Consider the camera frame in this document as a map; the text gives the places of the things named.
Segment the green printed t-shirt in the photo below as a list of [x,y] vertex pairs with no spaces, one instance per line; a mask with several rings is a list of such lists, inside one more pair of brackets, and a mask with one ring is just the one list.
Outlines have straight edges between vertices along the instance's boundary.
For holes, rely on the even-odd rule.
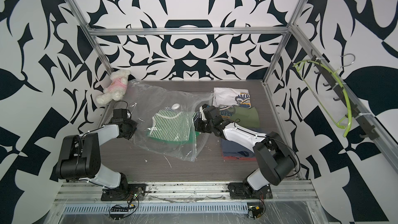
[[245,128],[260,127],[260,119],[255,107],[220,106],[219,112],[223,118],[238,122],[239,125]]

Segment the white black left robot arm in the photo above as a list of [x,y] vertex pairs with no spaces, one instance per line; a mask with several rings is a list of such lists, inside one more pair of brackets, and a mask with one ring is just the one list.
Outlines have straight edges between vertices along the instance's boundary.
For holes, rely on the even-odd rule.
[[112,118],[113,122],[80,135],[63,139],[56,175],[59,179],[86,181],[105,190],[127,191],[125,175],[102,164],[100,147],[116,138],[130,139],[138,123],[129,118]]

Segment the solid green garment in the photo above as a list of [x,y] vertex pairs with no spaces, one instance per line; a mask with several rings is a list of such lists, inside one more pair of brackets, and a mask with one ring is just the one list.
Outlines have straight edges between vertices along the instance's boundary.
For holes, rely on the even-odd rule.
[[184,144],[184,143],[193,143],[197,140],[197,137],[200,135],[200,132],[188,131],[186,133],[182,132],[172,132],[172,133],[147,133],[147,136],[155,141],[164,142],[168,144]]

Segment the clear plastic vacuum bag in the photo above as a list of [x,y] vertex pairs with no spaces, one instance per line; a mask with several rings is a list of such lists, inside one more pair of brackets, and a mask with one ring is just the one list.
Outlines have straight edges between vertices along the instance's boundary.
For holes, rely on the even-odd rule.
[[199,108],[212,104],[211,92],[172,91],[132,80],[123,99],[138,123],[132,144],[182,161],[197,159],[209,134],[196,131],[194,122],[201,118]]

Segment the white printed tank top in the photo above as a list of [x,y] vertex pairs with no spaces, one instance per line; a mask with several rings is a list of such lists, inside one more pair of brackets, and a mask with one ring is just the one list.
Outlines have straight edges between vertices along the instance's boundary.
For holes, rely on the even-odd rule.
[[249,90],[234,88],[214,88],[213,106],[239,106],[244,108],[251,108]]

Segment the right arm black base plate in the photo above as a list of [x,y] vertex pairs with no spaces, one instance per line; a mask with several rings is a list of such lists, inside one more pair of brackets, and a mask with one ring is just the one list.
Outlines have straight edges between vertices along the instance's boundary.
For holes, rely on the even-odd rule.
[[247,182],[229,183],[228,191],[230,193],[230,198],[233,200],[267,200],[273,198],[273,194],[269,185],[266,185],[259,190],[254,190]]

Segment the red t-shirt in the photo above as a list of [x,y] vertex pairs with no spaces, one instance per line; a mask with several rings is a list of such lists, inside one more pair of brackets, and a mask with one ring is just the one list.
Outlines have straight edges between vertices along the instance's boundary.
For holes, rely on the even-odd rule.
[[226,156],[223,157],[224,160],[241,160],[241,161],[257,161],[256,158],[251,157],[235,157],[235,156]]

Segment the navy blue t-shirt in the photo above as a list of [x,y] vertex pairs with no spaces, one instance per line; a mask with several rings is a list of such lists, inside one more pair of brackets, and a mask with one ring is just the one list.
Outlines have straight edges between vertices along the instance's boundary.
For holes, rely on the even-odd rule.
[[221,139],[222,156],[251,157],[255,158],[253,151],[235,142]]

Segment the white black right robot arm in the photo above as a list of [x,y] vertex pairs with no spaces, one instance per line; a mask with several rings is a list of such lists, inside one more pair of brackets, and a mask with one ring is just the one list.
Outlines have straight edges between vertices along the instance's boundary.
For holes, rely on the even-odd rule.
[[212,133],[254,153],[259,168],[243,181],[248,192],[258,191],[269,184],[279,185],[298,165],[294,151],[280,141],[275,132],[259,133],[221,116],[213,119],[198,117],[194,127],[198,132]]

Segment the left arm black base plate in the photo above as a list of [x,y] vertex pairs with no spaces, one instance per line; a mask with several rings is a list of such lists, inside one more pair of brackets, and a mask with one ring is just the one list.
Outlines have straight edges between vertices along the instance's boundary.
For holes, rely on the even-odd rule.
[[115,189],[103,189],[101,201],[129,201],[144,196],[147,184],[128,184]]

